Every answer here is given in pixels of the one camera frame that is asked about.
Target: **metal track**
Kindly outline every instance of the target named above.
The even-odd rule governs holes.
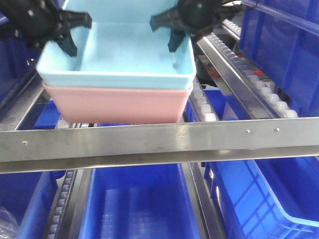
[[[74,180],[76,178],[76,173],[76,170],[68,170],[65,175],[47,239],[57,239],[57,235],[59,235],[62,222],[64,220],[64,214],[72,192]]]
[[[249,118],[270,119],[279,117],[278,112],[248,83],[249,75],[247,74],[253,75],[253,72],[221,40],[212,34],[199,40],[198,46],[214,65],[233,95],[242,104]],[[235,60],[238,60],[238,68],[234,64]]]
[[[241,28],[230,20],[223,21],[223,28],[232,36],[236,41],[240,40]]]

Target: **metal bar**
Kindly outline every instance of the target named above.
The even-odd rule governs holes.
[[[215,78],[211,73],[209,73],[208,64],[209,63],[211,64],[211,62],[209,61],[207,56],[206,55],[198,55],[197,57],[201,61],[201,63],[205,67],[205,69],[207,70],[207,73],[209,74],[209,76],[213,79],[213,81],[216,83],[216,85],[218,86],[220,91],[223,93],[223,95],[225,95],[225,96],[232,95],[233,92],[231,91],[231,89],[229,88],[229,86],[226,84],[226,82],[223,79]]]
[[[202,216],[202,207],[198,201],[198,198],[202,195],[199,195],[197,190],[196,190],[194,178],[193,178],[193,175],[191,173],[189,163],[183,163],[182,167],[183,167],[184,177],[186,180],[186,186],[187,186],[189,198],[190,198],[193,212],[194,212],[196,222],[197,222],[199,237],[201,239],[209,239],[210,236],[207,233],[208,230],[206,227],[206,222],[204,221],[204,217]]]
[[[279,113],[267,103],[256,89],[247,84],[247,79],[241,74],[240,70],[227,59],[214,42],[207,37],[203,37],[198,41],[198,46],[214,65],[250,118],[269,119],[279,117]]]
[[[0,131],[17,130],[23,123],[32,107],[37,102],[49,100],[49,94],[44,91],[42,79],[39,75],[33,76],[29,85],[23,90],[20,97],[9,111],[0,118]]]
[[[60,192],[62,190],[62,185],[64,182],[64,176],[56,180],[58,185],[58,190],[55,193],[55,197],[52,203],[51,211],[49,216],[47,217],[46,225],[43,230],[42,239],[47,239],[47,236],[50,234],[52,220],[55,215],[55,205],[57,205],[58,201],[60,200]]]
[[[91,170],[79,170],[78,175],[81,174],[82,177],[77,177],[75,182],[75,187],[73,188],[71,194],[71,202],[74,202],[72,205],[69,205],[69,210],[67,213],[72,214],[72,220],[70,221],[68,230],[68,235],[66,234],[59,235],[59,238],[64,239],[78,239],[80,234],[80,228],[82,225],[82,218],[85,209],[86,199],[89,191],[90,185],[90,176]]]
[[[317,125],[318,117],[2,131],[0,162],[276,147],[288,155],[319,145]]]
[[[215,150],[196,152],[171,152],[129,154],[99,157],[63,158],[36,161],[0,162],[0,173],[51,171],[81,168],[103,168],[165,163],[189,163],[223,160],[284,158],[319,155],[319,146]]]
[[[225,232],[216,219],[213,205],[211,204],[209,192],[207,192],[203,175],[200,173],[198,163],[191,163],[188,165],[193,178],[194,189],[197,193],[197,202],[200,207],[200,212],[203,217],[203,222],[207,229],[207,238],[209,239],[224,239],[226,238]]]
[[[69,207],[69,201],[76,179],[76,175],[77,170],[68,170],[66,172],[64,182],[62,185],[62,190],[59,195],[59,201],[55,206],[55,215],[51,222],[51,227],[47,239],[55,238],[56,235],[60,234],[61,227],[65,222],[65,212],[67,207]]]

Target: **screw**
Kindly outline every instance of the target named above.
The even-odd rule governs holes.
[[[28,13],[29,13],[30,16],[34,15],[32,10],[29,10]]]
[[[45,9],[45,2],[43,0],[40,2],[40,8]]]

